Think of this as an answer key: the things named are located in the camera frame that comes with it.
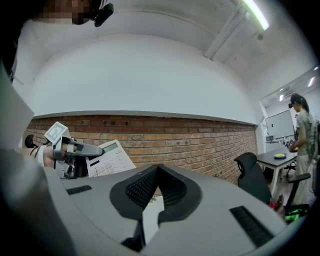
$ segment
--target ceiling beam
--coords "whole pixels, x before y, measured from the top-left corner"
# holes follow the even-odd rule
[[[223,25],[220,33],[204,53],[204,57],[212,59],[213,56],[217,53],[218,49],[223,46],[227,38],[233,33],[239,23],[243,20],[243,16],[239,13],[239,9],[240,7],[238,7],[228,18],[226,23]]]

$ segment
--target desk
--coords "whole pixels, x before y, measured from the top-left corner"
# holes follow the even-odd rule
[[[286,154],[286,158],[284,159],[275,159],[275,154]],[[277,148],[275,150],[272,150],[267,153],[258,154],[256,156],[257,163],[261,166],[262,170],[265,169],[265,167],[269,167],[274,170],[272,182],[270,186],[271,195],[274,196],[274,193],[276,191],[276,185],[277,185],[277,179],[279,175],[279,170],[282,169],[281,173],[281,179],[284,175],[284,167],[292,163],[297,158],[297,153],[291,153],[287,147],[281,147]]]

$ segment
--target gray surface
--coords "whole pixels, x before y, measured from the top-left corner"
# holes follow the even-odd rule
[[[267,205],[232,183],[168,166],[197,182],[202,200],[185,220],[165,222],[142,250],[144,255],[236,256],[256,248],[229,209],[245,206],[273,235],[285,222]]]
[[[138,221],[124,218],[118,213],[110,201],[110,190],[116,183],[144,169],[145,167],[135,168],[100,177],[63,179],[62,183],[65,189],[85,185],[92,187],[86,192],[70,195],[71,200],[96,227],[121,243],[134,236]]]
[[[275,154],[286,154],[284,159],[275,159]],[[297,153],[291,153],[287,147],[283,146],[267,153],[258,154],[257,160],[261,163],[268,164],[273,167],[279,167],[285,163],[290,163],[297,157]]]

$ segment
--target woman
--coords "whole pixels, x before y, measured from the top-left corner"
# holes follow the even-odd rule
[[[301,175],[308,172],[308,167],[311,163],[311,159],[309,159],[308,155],[307,139],[310,136],[313,117],[309,113],[308,103],[303,96],[295,93],[291,96],[290,101],[294,110],[298,113],[298,116],[296,117],[298,139],[290,147],[290,150],[293,151],[295,148],[298,148],[295,175]],[[311,178],[299,183],[292,204],[307,204],[313,199],[314,195],[309,190],[311,183]]]

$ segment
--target camera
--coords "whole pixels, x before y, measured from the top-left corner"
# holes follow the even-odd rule
[[[100,27],[113,13],[114,5],[112,3],[107,3],[104,0],[92,0],[90,12],[78,13],[78,17],[73,18],[72,23],[82,25],[88,21],[94,21],[94,26]]]

